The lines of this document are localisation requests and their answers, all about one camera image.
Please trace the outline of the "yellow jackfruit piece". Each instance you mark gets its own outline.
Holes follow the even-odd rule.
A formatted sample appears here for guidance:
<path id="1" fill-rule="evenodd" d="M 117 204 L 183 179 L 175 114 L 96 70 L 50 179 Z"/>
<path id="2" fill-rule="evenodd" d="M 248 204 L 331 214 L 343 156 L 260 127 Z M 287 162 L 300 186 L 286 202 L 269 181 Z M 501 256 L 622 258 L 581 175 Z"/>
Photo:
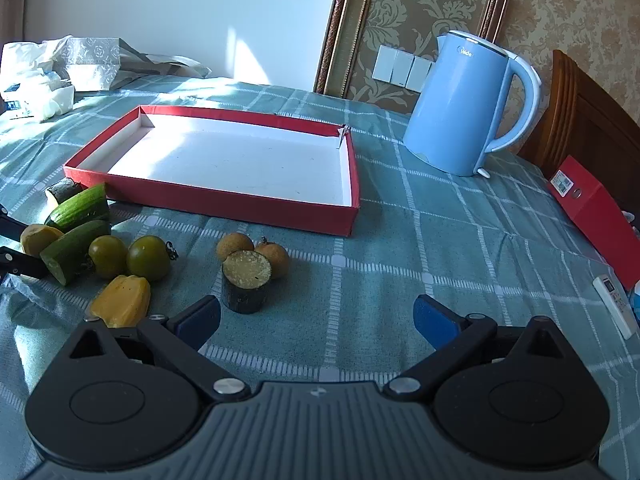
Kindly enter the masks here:
<path id="1" fill-rule="evenodd" d="M 94 298 L 89 314 L 108 328 L 136 326 L 149 311 L 151 286 L 145 278 L 119 275 Z"/>
<path id="2" fill-rule="evenodd" d="M 53 226 L 31 224 L 21 232 L 20 242 L 26 255 L 38 257 L 40 252 L 62 236 L 63 233 Z"/>

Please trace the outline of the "cut cucumber half with stem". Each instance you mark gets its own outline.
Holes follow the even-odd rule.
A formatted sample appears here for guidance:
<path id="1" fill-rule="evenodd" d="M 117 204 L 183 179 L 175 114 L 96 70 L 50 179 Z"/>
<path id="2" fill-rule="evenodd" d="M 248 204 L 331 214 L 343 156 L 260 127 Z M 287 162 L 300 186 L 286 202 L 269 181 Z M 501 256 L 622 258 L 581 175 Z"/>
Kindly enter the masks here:
<path id="1" fill-rule="evenodd" d="M 44 224 L 66 233 L 91 220 L 107 220 L 109 215 L 106 187 L 101 183 L 58 205 Z"/>

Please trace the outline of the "green tomato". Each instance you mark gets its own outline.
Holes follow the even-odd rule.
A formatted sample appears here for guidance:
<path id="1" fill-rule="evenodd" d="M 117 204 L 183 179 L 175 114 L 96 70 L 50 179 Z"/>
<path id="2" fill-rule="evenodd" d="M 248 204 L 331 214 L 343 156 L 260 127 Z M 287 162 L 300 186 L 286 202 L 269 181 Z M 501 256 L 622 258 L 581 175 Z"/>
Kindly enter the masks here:
<path id="1" fill-rule="evenodd" d="M 91 243 L 88 254 L 96 274 L 111 280 L 125 272 L 127 252 L 122 240 L 113 235 L 102 235 Z"/>
<path id="2" fill-rule="evenodd" d="M 171 263 L 178 258 L 178 252 L 171 242 L 158 236 L 147 235 L 135 240 L 129 247 L 126 265 L 130 274 L 156 282 L 170 271 Z"/>

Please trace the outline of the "longan fruit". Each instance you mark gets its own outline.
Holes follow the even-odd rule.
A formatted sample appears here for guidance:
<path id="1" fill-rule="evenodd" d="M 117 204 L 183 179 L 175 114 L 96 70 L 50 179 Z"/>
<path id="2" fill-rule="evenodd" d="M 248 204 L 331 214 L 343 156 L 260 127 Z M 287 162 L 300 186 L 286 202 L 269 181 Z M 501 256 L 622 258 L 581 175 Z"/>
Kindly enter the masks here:
<path id="1" fill-rule="evenodd" d="M 255 246 L 256 252 L 259 252 L 267 258 L 271 266 L 271 278 L 278 280 L 284 278 L 288 274 L 290 267 L 290 257 L 286 250 L 279 244 L 262 240 Z"/>
<path id="2" fill-rule="evenodd" d="M 223 237 L 216 245 L 216 256 L 220 261 L 241 250 L 253 250 L 254 243 L 243 233 L 232 232 Z"/>

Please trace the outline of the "checked teal tablecloth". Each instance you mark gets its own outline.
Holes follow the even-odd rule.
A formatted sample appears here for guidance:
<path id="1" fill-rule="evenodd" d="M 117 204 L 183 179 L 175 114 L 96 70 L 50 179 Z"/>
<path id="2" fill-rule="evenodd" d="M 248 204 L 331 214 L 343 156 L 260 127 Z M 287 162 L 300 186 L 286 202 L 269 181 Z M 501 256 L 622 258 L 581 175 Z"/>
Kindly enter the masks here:
<path id="1" fill-rule="evenodd" d="M 174 314 L 221 289 L 215 246 L 241 232 L 281 244 L 288 277 L 253 315 L 224 312 L 205 355 L 247 382 L 390 378 L 424 359 L 412 305 L 429 294 L 459 313 L 502 325 L 542 314 L 558 324 L 608 399 L 611 422 L 601 466 L 639 474 L 639 341 L 624 338 L 593 287 L 608 272 L 548 191 L 539 170 L 508 152 L 488 158 L 487 178 L 450 177 L 402 145 L 405 115 L 377 106 L 226 78 L 145 77 L 79 98 L 66 115 L 38 124 L 1 122 L 1 201 L 25 223 L 49 212 L 47 188 L 64 162 L 133 108 L 177 104 L 247 110 L 349 125 L 360 211 L 346 238 L 197 214 L 114 204 L 125 242 L 155 235 L 178 260 L 152 288 L 152 312 Z"/>

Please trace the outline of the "white tissue pack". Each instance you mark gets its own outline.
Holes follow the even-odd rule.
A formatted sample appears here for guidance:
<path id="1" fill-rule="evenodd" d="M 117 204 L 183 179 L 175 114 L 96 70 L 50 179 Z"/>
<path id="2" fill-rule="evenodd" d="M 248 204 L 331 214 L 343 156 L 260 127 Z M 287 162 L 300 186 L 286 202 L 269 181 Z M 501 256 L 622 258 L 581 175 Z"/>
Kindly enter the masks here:
<path id="1" fill-rule="evenodd" d="M 69 112 L 74 104 L 75 88 L 67 80 L 35 81 L 27 79 L 1 92 L 6 109 L 17 118 L 32 117 L 40 122 Z"/>

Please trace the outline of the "white plastic bag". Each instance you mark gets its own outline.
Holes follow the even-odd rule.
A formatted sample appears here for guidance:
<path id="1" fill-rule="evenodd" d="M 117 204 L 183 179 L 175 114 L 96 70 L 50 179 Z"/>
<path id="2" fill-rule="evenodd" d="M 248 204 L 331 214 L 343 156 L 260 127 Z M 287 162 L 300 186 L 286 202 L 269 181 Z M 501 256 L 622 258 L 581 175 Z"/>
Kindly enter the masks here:
<path id="1" fill-rule="evenodd" d="M 1 55 L 1 92 L 32 92 L 35 90 L 58 90 L 70 85 L 70 78 L 62 68 L 56 68 L 70 36 L 55 40 L 34 42 L 10 42 L 5 44 Z"/>

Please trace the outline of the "white remote control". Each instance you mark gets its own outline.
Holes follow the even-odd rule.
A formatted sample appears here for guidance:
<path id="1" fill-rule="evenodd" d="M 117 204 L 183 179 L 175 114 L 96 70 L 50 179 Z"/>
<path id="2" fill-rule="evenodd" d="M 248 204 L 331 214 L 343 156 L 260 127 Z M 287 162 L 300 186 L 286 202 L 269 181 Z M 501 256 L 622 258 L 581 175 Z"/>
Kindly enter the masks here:
<path id="1" fill-rule="evenodd" d="M 608 274 L 598 275 L 592 284 L 610 312 L 620 334 L 628 340 L 638 332 L 638 323 L 623 289 Z"/>

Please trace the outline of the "red gift box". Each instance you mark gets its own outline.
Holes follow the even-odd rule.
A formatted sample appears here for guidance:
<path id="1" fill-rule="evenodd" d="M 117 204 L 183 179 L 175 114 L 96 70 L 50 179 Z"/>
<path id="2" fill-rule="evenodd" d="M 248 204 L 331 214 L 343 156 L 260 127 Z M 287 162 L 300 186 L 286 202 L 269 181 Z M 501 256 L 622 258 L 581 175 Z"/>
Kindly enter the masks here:
<path id="1" fill-rule="evenodd" d="M 624 289 L 633 289 L 640 278 L 639 237 L 603 184 L 567 156 L 549 188 L 568 218 L 612 266 Z"/>

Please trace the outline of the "red shallow cardboard box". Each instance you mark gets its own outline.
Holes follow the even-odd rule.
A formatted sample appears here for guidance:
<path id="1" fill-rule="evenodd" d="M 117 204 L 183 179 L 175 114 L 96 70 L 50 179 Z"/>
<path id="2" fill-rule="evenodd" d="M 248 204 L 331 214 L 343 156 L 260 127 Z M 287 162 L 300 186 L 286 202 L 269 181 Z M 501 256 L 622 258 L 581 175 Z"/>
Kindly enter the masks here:
<path id="1" fill-rule="evenodd" d="M 346 126 L 240 110 L 140 105 L 64 164 L 144 206 L 349 236 L 360 186 Z"/>

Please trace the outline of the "blue electric kettle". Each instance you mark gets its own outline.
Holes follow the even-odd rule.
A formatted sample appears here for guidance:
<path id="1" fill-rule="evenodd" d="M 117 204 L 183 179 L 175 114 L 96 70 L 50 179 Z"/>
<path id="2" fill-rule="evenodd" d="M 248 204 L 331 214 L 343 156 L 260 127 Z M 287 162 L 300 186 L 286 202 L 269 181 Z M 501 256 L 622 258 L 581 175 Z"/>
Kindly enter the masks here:
<path id="1" fill-rule="evenodd" d="M 437 38 L 438 57 L 405 131 L 405 147 L 438 170 L 490 177 L 486 157 L 520 140 L 537 114 L 541 79 L 517 54 L 483 38 L 450 30 Z M 525 91 L 521 115 L 497 136 L 512 80 Z"/>

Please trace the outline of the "wooden headboard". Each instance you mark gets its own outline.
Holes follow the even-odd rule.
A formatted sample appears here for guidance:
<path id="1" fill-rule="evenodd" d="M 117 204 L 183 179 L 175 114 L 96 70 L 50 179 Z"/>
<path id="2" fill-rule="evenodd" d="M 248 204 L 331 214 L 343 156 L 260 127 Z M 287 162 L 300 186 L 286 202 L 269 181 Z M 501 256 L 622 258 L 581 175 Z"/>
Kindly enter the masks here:
<path id="1" fill-rule="evenodd" d="M 570 156 L 593 174 L 618 206 L 639 213 L 638 124 L 576 62 L 552 56 L 550 102 L 518 156 L 551 178 Z"/>

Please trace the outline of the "white wall switch panel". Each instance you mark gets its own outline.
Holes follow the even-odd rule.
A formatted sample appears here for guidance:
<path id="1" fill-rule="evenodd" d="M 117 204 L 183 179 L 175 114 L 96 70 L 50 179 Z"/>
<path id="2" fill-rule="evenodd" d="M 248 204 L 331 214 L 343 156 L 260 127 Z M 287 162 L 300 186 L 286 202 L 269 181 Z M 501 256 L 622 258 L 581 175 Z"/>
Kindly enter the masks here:
<path id="1" fill-rule="evenodd" d="M 434 62 L 404 50 L 381 46 L 378 48 L 372 78 L 396 87 L 420 93 Z"/>

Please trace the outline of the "ornate wall panel frame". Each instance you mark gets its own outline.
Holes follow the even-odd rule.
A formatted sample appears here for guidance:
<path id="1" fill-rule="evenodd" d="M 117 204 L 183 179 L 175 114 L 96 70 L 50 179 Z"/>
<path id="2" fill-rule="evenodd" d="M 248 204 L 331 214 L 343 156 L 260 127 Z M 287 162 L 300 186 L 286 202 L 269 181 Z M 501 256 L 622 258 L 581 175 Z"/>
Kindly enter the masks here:
<path id="1" fill-rule="evenodd" d="M 314 91 L 407 114 L 416 92 L 374 79 L 378 48 L 434 60 L 450 29 L 496 41 L 509 0 L 333 0 Z"/>

